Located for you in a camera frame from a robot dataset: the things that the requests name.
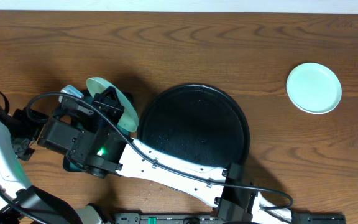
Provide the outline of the mint plate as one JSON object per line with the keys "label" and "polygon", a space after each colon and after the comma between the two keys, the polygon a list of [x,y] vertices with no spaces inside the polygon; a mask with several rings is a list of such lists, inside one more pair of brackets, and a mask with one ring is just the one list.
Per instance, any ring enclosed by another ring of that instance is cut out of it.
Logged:
{"label": "mint plate", "polygon": [[88,78],[86,81],[86,87],[93,98],[95,97],[95,94],[102,94],[102,92],[108,87],[113,87],[116,91],[116,95],[120,104],[124,107],[123,115],[121,116],[117,125],[131,133],[137,131],[139,126],[139,117],[132,103],[129,101],[128,97],[123,94],[123,92],[121,92],[112,83],[101,77]]}
{"label": "mint plate", "polygon": [[325,114],[334,110],[342,98],[342,86],[336,74],[319,63],[302,63],[288,75],[286,91],[300,110]]}

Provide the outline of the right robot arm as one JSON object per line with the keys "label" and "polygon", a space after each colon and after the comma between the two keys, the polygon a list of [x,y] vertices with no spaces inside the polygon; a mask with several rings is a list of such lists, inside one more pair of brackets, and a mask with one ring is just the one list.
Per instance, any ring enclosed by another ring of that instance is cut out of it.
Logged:
{"label": "right robot arm", "polygon": [[250,147],[247,120],[225,92],[181,85],[159,95],[137,117],[128,95],[109,86],[60,93],[44,119],[39,145],[64,155],[69,172],[157,182],[192,195],[225,222],[291,223],[288,205],[243,177]]}

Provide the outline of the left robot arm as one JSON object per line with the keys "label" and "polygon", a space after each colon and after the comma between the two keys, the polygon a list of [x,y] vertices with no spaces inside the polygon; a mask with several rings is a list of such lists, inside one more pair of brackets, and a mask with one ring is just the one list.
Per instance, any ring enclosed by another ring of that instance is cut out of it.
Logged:
{"label": "left robot arm", "polygon": [[9,114],[9,101],[0,105],[0,223],[110,223],[111,219],[93,203],[74,209],[58,197],[32,185],[20,161],[27,161],[47,115],[23,108]]}

